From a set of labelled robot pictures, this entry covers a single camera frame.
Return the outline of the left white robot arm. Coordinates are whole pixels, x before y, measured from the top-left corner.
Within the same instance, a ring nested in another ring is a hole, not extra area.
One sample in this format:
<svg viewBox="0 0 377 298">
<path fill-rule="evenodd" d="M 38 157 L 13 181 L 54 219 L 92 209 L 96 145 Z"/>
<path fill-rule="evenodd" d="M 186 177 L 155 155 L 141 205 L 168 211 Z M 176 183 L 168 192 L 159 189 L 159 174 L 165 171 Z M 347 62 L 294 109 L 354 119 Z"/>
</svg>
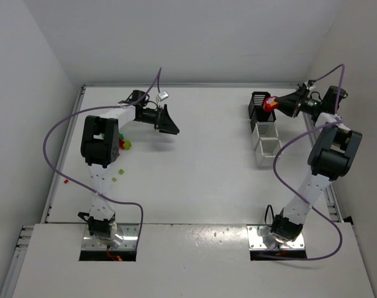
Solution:
<svg viewBox="0 0 377 298">
<path fill-rule="evenodd" d="M 167 105 L 161 105 L 168 98 L 166 91 L 158 93 L 156 108 L 150 109 L 146 107 L 149 96 L 134 90 L 116 108 L 85 118 L 80 151 L 89 169 L 94 197 L 89 212 L 79 212 L 78 217 L 88 224 L 89 234 L 103 245 L 115 248 L 122 243 L 122 235 L 117 231 L 114 204 L 104 198 L 111 188 L 112 170 L 120 153 L 120 129 L 136 121 L 151 124 L 160 133 L 179 134 Z"/>
</svg>

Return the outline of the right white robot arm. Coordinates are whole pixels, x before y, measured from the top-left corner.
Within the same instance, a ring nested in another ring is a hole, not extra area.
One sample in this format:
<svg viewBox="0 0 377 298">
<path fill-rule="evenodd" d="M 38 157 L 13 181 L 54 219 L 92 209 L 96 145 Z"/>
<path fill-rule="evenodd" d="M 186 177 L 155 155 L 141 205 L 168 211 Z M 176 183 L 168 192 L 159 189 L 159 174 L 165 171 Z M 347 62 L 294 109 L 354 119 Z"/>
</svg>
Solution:
<svg viewBox="0 0 377 298">
<path fill-rule="evenodd" d="M 348 128 L 337 114 L 340 101 L 347 92 L 338 86 L 329 86 L 325 96 L 316 100 L 310 96 L 311 87 L 312 83 L 307 82 L 294 93 L 272 96 L 263 101 L 264 111 L 279 110 L 292 118 L 302 112 L 309 115 L 320 130 L 307 160 L 307 176 L 271 224 L 270 232 L 280 243 L 297 239 L 321 193 L 348 173 L 362 140 L 362 134 Z"/>
</svg>

